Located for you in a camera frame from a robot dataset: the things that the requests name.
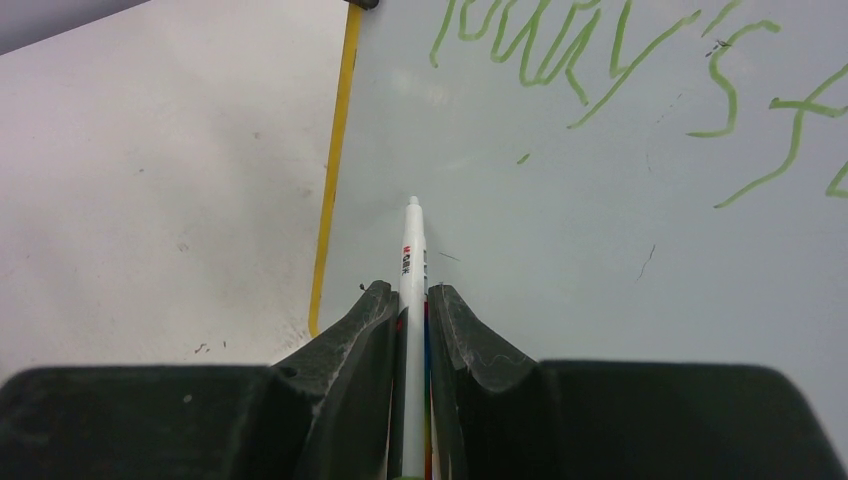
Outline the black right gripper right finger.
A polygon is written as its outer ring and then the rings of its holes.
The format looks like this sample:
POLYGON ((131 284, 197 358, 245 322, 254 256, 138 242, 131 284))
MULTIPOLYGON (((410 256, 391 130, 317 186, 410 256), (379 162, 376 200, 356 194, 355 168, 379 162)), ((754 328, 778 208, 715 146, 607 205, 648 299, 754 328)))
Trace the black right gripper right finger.
POLYGON ((800 390, 761 366, 537 361, 428 293, 443 479, 843 479, 800 390))

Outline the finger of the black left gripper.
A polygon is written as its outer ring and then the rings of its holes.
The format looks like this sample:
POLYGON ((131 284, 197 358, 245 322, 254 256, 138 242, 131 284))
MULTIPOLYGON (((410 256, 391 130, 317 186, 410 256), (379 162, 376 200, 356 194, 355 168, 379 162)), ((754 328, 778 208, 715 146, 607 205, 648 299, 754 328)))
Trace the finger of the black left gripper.
POLYGON ((376 8, 380 0, 346 0, 348 3, 355 5, 363 10, 372 10, 376 8))

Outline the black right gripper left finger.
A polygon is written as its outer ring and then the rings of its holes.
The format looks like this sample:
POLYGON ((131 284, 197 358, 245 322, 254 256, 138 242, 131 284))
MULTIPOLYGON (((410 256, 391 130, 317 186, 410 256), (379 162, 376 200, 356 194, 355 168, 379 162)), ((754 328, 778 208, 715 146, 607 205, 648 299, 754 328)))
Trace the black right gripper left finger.
POLYGON ((5 479, 374 479, 398 295, 373 282, 273 365, 43 367, 1 390, 5 479))

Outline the white marker pen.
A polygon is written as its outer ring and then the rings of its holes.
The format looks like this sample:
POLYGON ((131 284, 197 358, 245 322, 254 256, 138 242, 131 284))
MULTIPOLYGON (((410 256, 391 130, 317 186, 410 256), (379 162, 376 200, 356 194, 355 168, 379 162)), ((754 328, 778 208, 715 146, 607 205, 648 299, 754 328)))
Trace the white marker pen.
POLYGON ((412 196, 405 208, 399 296, 406 315, 404 361, 404 412, 401 479, 423 479, 426 474, 426 340, 427 290, 426 239, 423 209, 412 196))

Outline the yellow framed whiteboard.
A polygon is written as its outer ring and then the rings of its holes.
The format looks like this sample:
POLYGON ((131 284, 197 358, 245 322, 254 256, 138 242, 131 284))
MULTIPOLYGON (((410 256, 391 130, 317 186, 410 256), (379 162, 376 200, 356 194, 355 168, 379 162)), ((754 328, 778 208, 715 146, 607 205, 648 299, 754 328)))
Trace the yellow framed whiteboard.
POLYGON ((536 359, 764 365, 847 450, 843 1, 347 9, 312 332, 429 281, 536 359))

